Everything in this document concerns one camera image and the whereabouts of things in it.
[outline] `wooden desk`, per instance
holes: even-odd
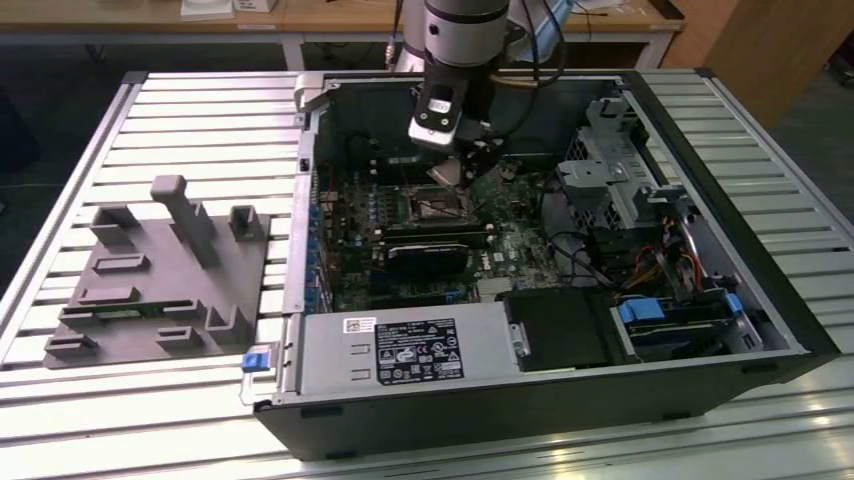
[[[83,45],[95,61],[113,44],[282,44],[286,0],[272,13],[182,21],[181,0],[0,0],[0,45]]]
[[[312,42],[385,42],[394,22],[394,0],[288,1],[282,22],[289,68],[305,70],[302,45]],[[596,10],[608,16],[572,15],[565,24],[569,42],[641,43],[638,68],[656,68],[684,20],[667,19],[648,0],[629,0],[621,8]]]
[[[596,13],[608,16],[570,17],[568,41],[642,44],[637,66],[657,67],[684,21],[649,0]],[[305,70],[305,43],[385,42],[393,17],[394,0],[280,0],[272,13],[206,22],[181,20],[181,0],[0,0],[0,44],[277,43]]]
[[[282,27],[290,32],[386,32],[392,30],[394,0],[285,0],[288,12]],[[649,32],[681,30],[683,20],[668,20],[648,0],[630,0],[621,9],[606,8],[592,16],[594,32]],[[570,17],[566,32],[588,32],[584,15]]]
[[[181,0],[0,0],[0,32],[224,33],[277,31],[288,0],[270,13],[236,12],[236,18],[182,21]]]

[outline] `table leg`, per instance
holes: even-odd
[[[306,60],[304,58],[305,38],[302,33],[285,33],[280,36],[282,51],[285,52],[285,62],[289,70],[306,70]]]
[[[638,70],[652,70],[660,67],[671,41],[673,40],[673,32],[657,32],[652,34],[651,42],[645,45],[636,68]]]

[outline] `blue tab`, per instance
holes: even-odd
[[[270,370],[270,353],[250,352],[244,355],[244,373],[266,372]]]
[[[665,319],[665,311],[656,298],[632,298],[624,302],[618,311],[624,323]]]
[[[624,323],[632,323],[636,321],[636,314],[625,303],[617,307],[617,312],[620,313],[620,318],[624,320]]]
[[[735,317],[739,317],[745,312],[743,301],[739,298],[739,295],[736,295],[735,293],[727,294],[727,304],[731,307],[731,311],[733,312]]]

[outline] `slotted aluminum surface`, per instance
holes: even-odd
[[[845,355],[701,418],[485,445],[302,463],[240,400],[238,356],[50,371],[39,366],[95,237],[97,205],[149,201],[181,173],[213,215],[253,203],[276,216],[258,340],[282,330],[297,169],[292,73],[153,74],[106,123],[55,249],[0,341],[0,478],[841,478],[854,467],[854,253],[851,226],[792,161],[691,71],[645,74]],[[676,173],[655,152],[671,180]],[[273,376],[261,390],[274,388]]]

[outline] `power supply label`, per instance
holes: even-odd
[[[378,323],[377,377],[384,385],[464,378],[464,354],[453,318]]]

